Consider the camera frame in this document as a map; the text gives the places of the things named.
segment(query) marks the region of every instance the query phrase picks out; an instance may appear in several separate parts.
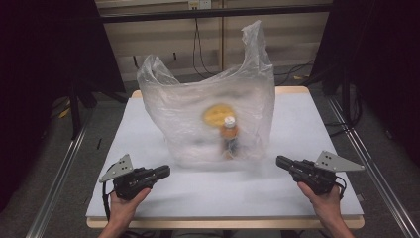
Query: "gray floor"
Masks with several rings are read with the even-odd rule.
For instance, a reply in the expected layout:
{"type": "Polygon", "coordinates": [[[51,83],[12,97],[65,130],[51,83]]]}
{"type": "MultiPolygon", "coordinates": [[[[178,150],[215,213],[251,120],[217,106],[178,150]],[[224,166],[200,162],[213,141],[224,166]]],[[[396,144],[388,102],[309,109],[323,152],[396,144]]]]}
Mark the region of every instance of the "gray floor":
{"type": "MultiPolygon", "coordinates": [[[[281,68],[277,72],[287,70],[288,68],[281,68]]],[[[299,71],[299,74],[308,74],[308,70],[299,71]]],[[[299,82],[289,79],[284,85],[296,85],[299,82]]],[[[126,83],[126,87],[127,96],[138,88],[136,82],[126,83]]],[[[321,85],[317,83],[309,88],[324,122],[336,122],[328,98],[322,94],[321,85]]],[[[71,166],[44,237],[95,237],[100,232],[87,227],[84,214],[99,171],[123,116],[125,105],[100,94],[95,96],[99,101],[98,106],[93,109],[83,143],[71,166]]],[[[82,110],[82,117],[87,115],[86,112],[86,109],[82,110]]],[[[71,129],[71,118],[68,115],[61,119],[56,117],[52,119],[39,159],[21,188],[15,192],[8,207],[0,213],[1,237],[25,237],[28,233],[71,143],[71,129]]],[[[327,129],[330,133],[340,130],[339,127],[327,127],[327,129]]],[[[418,204],[420,169],[409,160],[398,142],[388,139],[380,120],[365,104],[363,117],[356,130],[414,223],[420,224],[418,204]]],[[[332,137],[332,141],[339,155],[358,160],[358,155],[345,133],[332,137]]],[[[356,194],[362,194],[365,198],[361,201],[361,205],[365,212],[366,225],[355,231],[356,236],[404,237],[368,174],[348,173],[348,176],[356,194]]],[[[261,235],[254,237],[266,237],[266,234],[259,234],[261,235]]],[[[305,231],[301,237],[322,236],[317,231],[305,231]]]]}

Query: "hand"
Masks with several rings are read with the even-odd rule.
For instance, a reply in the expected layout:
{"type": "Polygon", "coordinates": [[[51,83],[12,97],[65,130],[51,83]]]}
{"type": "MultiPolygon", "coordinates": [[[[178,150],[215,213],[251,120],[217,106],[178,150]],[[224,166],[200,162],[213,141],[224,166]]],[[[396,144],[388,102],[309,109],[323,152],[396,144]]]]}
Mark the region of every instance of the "hand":
{"type": "Polygon", "coordinates": [[[336,185],[330,193],[322,195],[315,195],[312,189],[304,182],[298,182],[297,186],[309,198],[322,225],[334,237],[354,237],[341,215],[340,189],[336,185]]]}
{"type": "Polygon", "coordinates": [[[136,208],[150,192],[149,188],[145,188],[131,200],[118,198],[115,191],[111,192],[111,217],[99,237],[119,237],[129,227],[136,208]]]}

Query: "metal bracket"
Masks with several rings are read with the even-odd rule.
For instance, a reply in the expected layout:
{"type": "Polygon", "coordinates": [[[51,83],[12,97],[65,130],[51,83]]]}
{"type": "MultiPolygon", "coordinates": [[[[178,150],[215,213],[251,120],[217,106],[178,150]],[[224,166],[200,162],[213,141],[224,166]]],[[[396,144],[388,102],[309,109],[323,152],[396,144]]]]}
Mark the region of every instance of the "metal bracket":
{"type": "Polygon", "coordinates": [[[364,166],[327,151],[321,152],[321,155],[319,155],[315,163],[315,167],[330,172],[363,171],[365,169],[364,166]]]}
{"type": "Polygon", "coordinates": [[[114,179],[121,177],[133,171],[133,164],[129,154],[126,154],[121,158],[117,163],[115,163],[99,180],[99,182],[104,182],[109,179],[114,179]]]}

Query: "plastic bag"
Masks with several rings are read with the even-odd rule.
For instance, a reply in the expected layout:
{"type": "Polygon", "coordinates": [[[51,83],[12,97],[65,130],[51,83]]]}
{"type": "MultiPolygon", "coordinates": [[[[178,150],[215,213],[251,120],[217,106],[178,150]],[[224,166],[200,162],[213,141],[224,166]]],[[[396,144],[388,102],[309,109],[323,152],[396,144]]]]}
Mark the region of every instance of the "plastic bag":
{"type": "Polygon", "coordinates": [[[272,64],[261,21],[242,31],[240,67],[179,83],[158,57],[148,56],[138,71],[145,108],[182,165],[258,160],[265,154],[274,110],[272,64]]]}

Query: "yellow object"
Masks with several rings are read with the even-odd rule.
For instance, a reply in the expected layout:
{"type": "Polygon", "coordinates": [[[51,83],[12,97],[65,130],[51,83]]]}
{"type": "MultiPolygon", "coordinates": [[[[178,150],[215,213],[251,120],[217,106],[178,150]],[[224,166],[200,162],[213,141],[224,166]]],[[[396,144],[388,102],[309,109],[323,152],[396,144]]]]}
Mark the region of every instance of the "yellow object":
{"type": "Polygon", "coordinates": [[[203,114],[203,121],[212,127],[221,127],[225,124],[226,117],[235,117],[235,112],[227,104],[216,104],[208,108],[203,114]]]}

